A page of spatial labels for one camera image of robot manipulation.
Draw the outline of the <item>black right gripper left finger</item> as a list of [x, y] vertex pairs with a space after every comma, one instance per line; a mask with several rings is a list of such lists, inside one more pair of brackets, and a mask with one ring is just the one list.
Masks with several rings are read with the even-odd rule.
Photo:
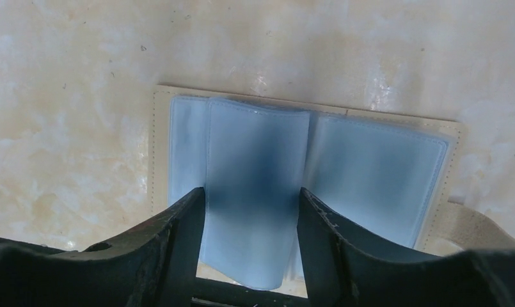
[[0, 306], [152, 306], [182, 221], [200, 217], [192, 189], [166, 210], [83, 251], [0, 238]]

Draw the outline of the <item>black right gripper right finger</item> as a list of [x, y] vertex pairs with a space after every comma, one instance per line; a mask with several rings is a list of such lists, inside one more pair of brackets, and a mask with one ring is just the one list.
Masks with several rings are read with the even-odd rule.
[[297, 235], [311, 306], [515, 306], [515, 249], [420, 252], [368, 231], [304, 188]]

